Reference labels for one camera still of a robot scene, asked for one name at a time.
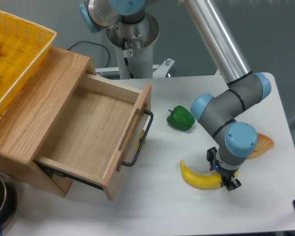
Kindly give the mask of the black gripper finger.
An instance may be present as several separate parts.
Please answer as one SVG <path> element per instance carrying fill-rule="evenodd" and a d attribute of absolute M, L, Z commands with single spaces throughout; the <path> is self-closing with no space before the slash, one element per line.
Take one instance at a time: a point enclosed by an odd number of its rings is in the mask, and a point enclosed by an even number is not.
<path fill-rule="evenodd" d="M 210 164 L 210 170 L 216 170 L 218 168 L 218 161 L 216 160 L 217 149 L 216 147 L 212 147 L 207 150 L 206 160 Z"/>
<path fill-rule="evenodd" d="M 221 187 L 225 187 L 228 191 L 232 191 L 241 187 L 241 182 L 237 178 L 235 178 L 235 176 L 222 176 L 221 180 Z"/>

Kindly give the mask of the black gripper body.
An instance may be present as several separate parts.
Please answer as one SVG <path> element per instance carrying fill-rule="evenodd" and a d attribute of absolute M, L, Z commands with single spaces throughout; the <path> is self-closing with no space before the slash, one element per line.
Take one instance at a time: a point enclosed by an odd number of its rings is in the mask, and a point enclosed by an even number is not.
<path fill-rule="evenodd" d="M 226 163 L 219 153 L 216 154 L 214 159 L 215 170 L 223 177 L 227 179 L 236 178 L 236 173 L 240 168 L 240 165 L 230 165 Z"/>

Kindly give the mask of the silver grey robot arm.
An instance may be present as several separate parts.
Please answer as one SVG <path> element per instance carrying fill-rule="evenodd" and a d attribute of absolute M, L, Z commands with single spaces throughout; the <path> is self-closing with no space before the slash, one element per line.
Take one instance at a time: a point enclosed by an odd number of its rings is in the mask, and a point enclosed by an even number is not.
<path fill-rule="evenodd" d="M 87 0 L 79 9 L 92 32 L 104 30 L 115 46 L 122 79 L 153 74 L 153 44 L 159 36 L 156 19 L 146 13 L 149 0 Z M 269 79 L 254 73 L 241 54 L 223 17 L 211 0 L 188 0 L 186 6 L 228 89 L 219 96 L 205 93 L 191 105 L 195 120 L 217 142 L 207 151 L 210 169 L 221 186 L 240 187 L 235 173 L 256 149 L 258 133 L 236 117 L 260 103 L 271 92 Z"/>

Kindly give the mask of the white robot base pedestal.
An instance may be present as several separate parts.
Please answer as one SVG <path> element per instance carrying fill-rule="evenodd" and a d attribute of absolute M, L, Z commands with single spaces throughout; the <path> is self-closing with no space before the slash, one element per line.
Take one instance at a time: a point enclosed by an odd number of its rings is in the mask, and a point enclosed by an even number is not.
<path fill-rule="evenodd" d="M 139 21 L 126 16 L 106 29 L 116 50 L 120 79 L 145 79 L 153 76 L 153 45 L 159 36 L 159 24 L 149 13 Z"/>

